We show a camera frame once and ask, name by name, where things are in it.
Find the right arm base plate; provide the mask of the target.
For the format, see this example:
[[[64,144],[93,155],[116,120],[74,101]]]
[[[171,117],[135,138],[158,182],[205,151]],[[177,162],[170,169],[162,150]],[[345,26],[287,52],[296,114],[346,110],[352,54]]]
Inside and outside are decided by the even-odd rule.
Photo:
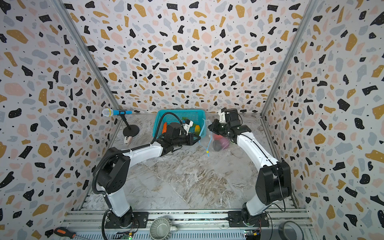
[[[229,211],[227,220],[229,222],[230,228],[260,228],[270,226],[267,213],[261,213],[260,215],[251,216],[244,209],[242,209],[241,211]]]

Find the teal plastic basket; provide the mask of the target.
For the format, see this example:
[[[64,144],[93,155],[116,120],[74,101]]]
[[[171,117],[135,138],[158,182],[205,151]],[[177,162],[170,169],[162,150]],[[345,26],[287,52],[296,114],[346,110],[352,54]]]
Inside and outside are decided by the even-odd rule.
[[[168,125],[170,123],[179,123],[179,120],[170,114],[167,114],[162,120],[161,117],[167,113],[174,113],[183,122],[188,119],[193,122],[193,125],[189,129],[189,133],[194,133],[196,127],[199,126],[197,133],[200,137],[204,138],[207,134],[206,130],[206,113],[202,109],[175,109],[175,110],[160,110],[157,113],[155,124],[153,128],[153,137],[159,137],[163,132],[164,123]]]

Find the clear zip top bag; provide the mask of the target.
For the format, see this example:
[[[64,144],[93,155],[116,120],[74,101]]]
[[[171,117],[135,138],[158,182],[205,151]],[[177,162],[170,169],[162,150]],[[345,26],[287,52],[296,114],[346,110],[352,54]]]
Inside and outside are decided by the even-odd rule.
[[[210,120],[203,119],[203,125],[197,131],[199,137],[199,144],[205,149],[207,156],[210,152],[219,152],[229,147],[231,138],[227,135],[224,137],[211,132],[208,126],[212,124]]]

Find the purple toy onion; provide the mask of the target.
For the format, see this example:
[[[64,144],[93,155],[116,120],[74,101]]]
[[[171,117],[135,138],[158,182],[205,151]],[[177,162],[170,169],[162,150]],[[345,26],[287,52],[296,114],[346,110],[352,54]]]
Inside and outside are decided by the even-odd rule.
[[[228,148],[229,145],[230,145],[230,140],[223,138],[223,139],[217,140],[215,148],[217,151],[221,151],[221,150]]]

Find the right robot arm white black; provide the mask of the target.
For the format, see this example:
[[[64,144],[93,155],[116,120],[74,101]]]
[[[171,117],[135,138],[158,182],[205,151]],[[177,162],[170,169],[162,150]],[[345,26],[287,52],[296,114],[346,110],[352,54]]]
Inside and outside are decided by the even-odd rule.
[[[242,218],[246,224],[252,225],[272,204],[292,194],[289,164],[278,161],[268,153],[251,129],[243,124],[236,109],[221,109],[219,119],[214,120],[208,129],[242,148],[258,170],[256,194],[242,207]]]

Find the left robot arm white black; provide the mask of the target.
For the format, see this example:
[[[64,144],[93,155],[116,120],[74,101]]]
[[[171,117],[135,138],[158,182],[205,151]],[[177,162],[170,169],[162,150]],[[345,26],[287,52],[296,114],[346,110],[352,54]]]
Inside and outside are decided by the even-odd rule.
[[[94,171],[93,193],[104,197],[116,217],[129,216],[132,208],[124,193],[124,185],[130,166],[173,153],[182,146],[194,145],[201,138],[189,132],[192,126],[193,122],[188,119],[181,123],[173,122],[167,125],[165,133],[149,144],[129,150],[110,148]]]

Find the red toy pepper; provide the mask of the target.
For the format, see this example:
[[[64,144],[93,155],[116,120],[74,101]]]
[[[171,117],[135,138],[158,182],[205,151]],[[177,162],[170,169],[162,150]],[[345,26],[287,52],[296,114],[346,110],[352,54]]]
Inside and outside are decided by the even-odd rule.
[[[227,141],[227,139],[225,137],[220,136],[220,135],[213,135],[213,139],[214,139],[214,141],[220,142],[220,143],[225,143]]]

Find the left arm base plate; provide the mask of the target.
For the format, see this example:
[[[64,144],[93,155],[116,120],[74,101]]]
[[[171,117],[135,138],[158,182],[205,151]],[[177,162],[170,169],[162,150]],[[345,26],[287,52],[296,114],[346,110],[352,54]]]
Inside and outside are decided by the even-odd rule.
[[[106,229],[145,229],[149,219],[149,212],[127,212],[122,217],[109,213],[105,224]]]

